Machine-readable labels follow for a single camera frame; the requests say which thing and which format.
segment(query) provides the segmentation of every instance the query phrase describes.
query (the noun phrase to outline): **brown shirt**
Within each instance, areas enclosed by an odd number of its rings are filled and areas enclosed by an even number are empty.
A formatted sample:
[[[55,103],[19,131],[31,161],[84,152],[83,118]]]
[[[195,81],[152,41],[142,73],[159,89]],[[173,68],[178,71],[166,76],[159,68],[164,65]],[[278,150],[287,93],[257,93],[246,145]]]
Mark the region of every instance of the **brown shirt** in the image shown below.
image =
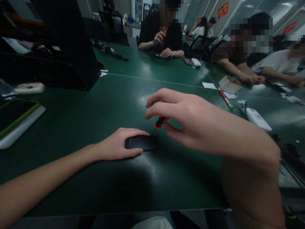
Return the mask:
[[[243,51],[233,52],[231,48],[231,42],[220,45],[211,56],[211,62],[214,63],[221,59],[229,59],[234,65],[240,65],[246,62],[246,53]]]

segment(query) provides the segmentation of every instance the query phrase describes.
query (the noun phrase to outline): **red sign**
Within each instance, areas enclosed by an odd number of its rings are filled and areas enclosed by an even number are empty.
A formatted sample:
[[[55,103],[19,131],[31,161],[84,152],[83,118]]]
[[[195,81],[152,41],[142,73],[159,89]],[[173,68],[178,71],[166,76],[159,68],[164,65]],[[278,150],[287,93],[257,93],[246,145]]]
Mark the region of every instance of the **red sign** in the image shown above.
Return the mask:
[[[226,15],[228,13],[228,8],[229,8],[229,2],[227,2],[222,7],[219,8],[218,19],[220,19],[221,17],[223,17],[224,15]]]
[[[296,24],[297,24],[297,22],[294,22],[294,23],[288,25],[288,26],[284,29],[283,34],[292,31],[292,30],[295,28]]]

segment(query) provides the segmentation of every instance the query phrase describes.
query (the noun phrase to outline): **small box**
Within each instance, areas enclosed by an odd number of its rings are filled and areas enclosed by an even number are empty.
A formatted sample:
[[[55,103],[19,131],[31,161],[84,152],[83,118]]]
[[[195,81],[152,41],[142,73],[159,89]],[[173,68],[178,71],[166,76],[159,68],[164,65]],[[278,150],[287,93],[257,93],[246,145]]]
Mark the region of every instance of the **small box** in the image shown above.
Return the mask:
[[[226,75],[221,79],[221,81],[219,81],[219,87],[225,92],[234,94],[242,88],[242,85],[238,79]]]

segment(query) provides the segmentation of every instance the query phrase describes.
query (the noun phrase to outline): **bracelet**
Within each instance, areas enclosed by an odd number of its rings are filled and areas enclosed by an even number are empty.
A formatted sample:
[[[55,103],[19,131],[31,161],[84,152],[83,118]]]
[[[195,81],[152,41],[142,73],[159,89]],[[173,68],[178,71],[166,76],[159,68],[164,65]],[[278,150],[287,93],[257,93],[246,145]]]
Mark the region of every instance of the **bracelet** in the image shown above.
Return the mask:
[[[238,71],[237,73],[235,73],[234,75],[237,75],[238,73],[240,73],[241,71]]]

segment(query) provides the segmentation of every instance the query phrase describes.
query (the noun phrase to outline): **screwdriver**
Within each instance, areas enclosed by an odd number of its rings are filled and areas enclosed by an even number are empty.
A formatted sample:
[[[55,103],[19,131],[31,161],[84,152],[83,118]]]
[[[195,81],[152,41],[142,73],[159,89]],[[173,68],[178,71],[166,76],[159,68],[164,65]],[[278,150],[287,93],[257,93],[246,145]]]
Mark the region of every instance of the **screwdriver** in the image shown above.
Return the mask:
[[[166,122],[167,120],[169,120],[169,118],[160,116],[159,119],[158,119],[158,121],[155,122],[155,129],[153,130],[151,136],[152,136],[153,133],[156,131],[156,129],[161,129],[162,124],[163,124],[164,122]]]

